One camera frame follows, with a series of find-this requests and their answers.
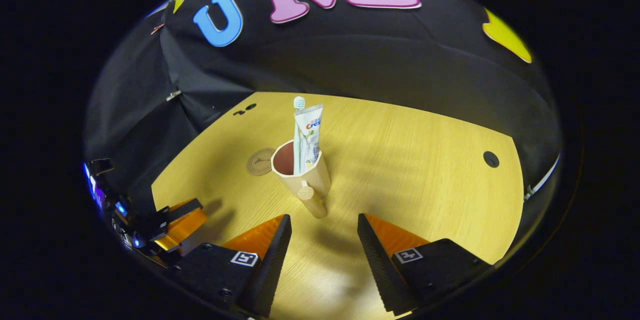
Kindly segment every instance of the cup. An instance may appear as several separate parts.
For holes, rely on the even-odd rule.
[[[325,217],[327,209],[322,200],[329,194],[331,179],[322,151],[318,153],[313,166],[298,175],[293,175],[293,140],[282,144],[271,158],[271,169],[282,184],[302,201],[313,216]]]

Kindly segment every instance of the toothpaste tube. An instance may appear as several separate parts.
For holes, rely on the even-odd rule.
[[[318,160],[322,109],[322,104],[318,104],[294,113],[295,123],[302,135],[300,136],[300,172],[306,172]]]

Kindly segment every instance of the blue letter u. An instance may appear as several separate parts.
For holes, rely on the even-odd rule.
[[[242,31],[242,14],[234,0],[211,0],[211,3],[219,4],[222,13],[227,17],[226,28],[222,30],[216,28],[208,14],[208,5],[203,6],[196,13],[193,21],[198,24],[200,31],[211,45],[214,47],[224,47],[225,45],[231,44],[231,42],[240,35]]]

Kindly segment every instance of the wooden table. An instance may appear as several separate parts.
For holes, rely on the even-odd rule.
[[[209,218],[183,242],[186,252],[290,214],[293,234],[270,318],[394,318],[362,250],[359,213],[429,241],[450,238],[490,264],[505,255],[524,193],[509,136],[427,111],[302,94],[307,106],[324,104],[320,149],[332,187],[327,217],[315,219],[273,172],[256,176],[246,167],[256,151],[293,137],[296,95],[254,93],[194,139],[151,187],[158,209],[194,197],[204,205]],[[238,110],[245,113],[233,115]],[[498,167],[487,165],[486,151]]]

